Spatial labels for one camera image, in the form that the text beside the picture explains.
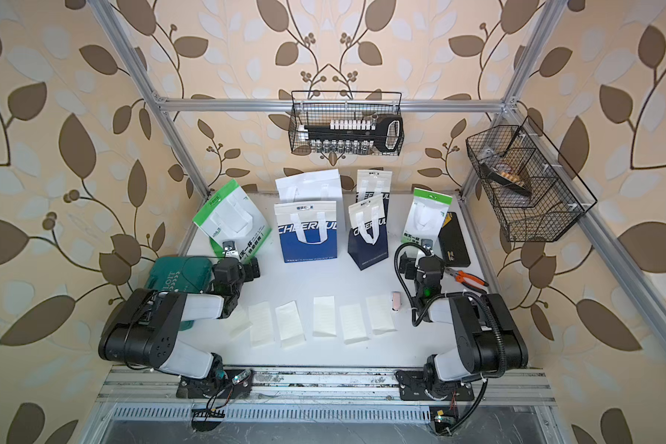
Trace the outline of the pink mini stapler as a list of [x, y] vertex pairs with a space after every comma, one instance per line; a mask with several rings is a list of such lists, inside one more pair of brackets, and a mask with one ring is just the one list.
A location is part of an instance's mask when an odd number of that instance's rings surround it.
[[391, 293], [391, 309], [394, 312], [401, 310], [401, 294], [399, 292]]

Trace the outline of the blue white Cheerful bag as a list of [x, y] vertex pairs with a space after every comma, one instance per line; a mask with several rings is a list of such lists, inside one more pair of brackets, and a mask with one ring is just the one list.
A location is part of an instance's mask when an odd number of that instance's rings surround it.
[[277, 203], [277, 233], [285, 263], [336, 259], [336, 201]]

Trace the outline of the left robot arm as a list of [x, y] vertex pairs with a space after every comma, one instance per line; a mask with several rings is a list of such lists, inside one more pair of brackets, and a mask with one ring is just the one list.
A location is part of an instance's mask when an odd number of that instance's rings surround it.
[[212, 264], [213, 277], [199, 293], [138, 289], [101, 335], [98, 354], [105, 361], [157, 370], [215, 384], [225, 378], [221, 357], [179, 339], [181, 323], [229, 318], [242, 287], [261, 276], [258, 260], [226, 257]]

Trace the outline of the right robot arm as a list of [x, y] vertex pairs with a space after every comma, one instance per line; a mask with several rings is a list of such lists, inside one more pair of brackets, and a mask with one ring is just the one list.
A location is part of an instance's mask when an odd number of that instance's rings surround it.
[[525, 340], [503, 297], [488, 292], [484, 279], [453, 269], [436, 255], [410, 258], [398, 272], [414, 283], [414, 292], [407, 293], [413, 325], [453, 327], [453, 349], [427, 358], [427, 386], [499, 379], [527, 366]]

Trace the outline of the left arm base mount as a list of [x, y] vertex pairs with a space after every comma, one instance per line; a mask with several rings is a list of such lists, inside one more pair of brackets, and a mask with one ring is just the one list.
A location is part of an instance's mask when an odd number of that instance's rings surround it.
[[204, 407], [192, 407], [190, 425], [194, 432], [204, 433], [219, 427], [226, 417], [226, 407], [235, 394], [249, 393], [255, 372], [251, 369], [213, 370], [205, 379], [181, 377], [176, 391], [178, 399], [204, 400]]

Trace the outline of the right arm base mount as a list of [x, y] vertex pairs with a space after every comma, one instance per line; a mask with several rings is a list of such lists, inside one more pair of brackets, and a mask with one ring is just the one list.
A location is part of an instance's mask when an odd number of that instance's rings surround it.
[[442, 381], [430, 364], [419, 371], [396, 370], [394, 377], [402, 401], [447, 403], [447, 407], [431, 413], [431, 427], [438, 436], [452, 436], [479, 405], [470, 383]]

